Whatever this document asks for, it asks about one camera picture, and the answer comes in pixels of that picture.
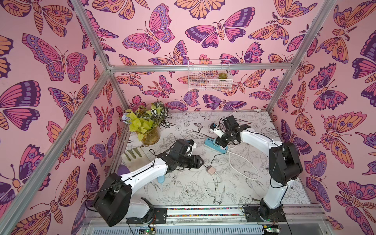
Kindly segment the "teal power strip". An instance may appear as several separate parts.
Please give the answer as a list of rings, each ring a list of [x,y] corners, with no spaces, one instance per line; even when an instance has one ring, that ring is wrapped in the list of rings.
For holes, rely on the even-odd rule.
[[[215,139],[212,139],[212,138],[206,138],[205,139],[205,146],[214,150],[214,151],[216,151],[216,152],[219,152],[221,154],[226,154],[227,150],[228,150],[227,147],[222,147],[222,146],[216,144]]]

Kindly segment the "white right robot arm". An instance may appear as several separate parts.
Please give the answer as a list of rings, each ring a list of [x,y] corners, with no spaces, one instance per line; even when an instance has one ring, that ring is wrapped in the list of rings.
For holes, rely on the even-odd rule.
[[[299,153],[290,142],[274,141],[247,124],[239,125],[234,116],[222,120],[222,125],[210,125],[217,135],[214,144],[226,148],[229,144],[246,143],[268,157],[270,186],[261,199],[258,214],[264,221],[274,220],[283,212],[283,198],[294,180],[303,172]]]

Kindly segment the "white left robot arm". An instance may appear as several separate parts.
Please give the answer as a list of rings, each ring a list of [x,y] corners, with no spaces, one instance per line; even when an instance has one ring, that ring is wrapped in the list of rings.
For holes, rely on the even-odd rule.
[[[124,219],[151,223],[156,218],[155,206],[144,197],[136,198],[135,193],[175,170],[201,168],[205,162],[201,156],[193,154],[195,148],[196,143],[192,139],[178,139],[159,154],[151,149],[154,158],[145,166],[122,175],[110,174],[93,201],[95,211],[110,227]]]

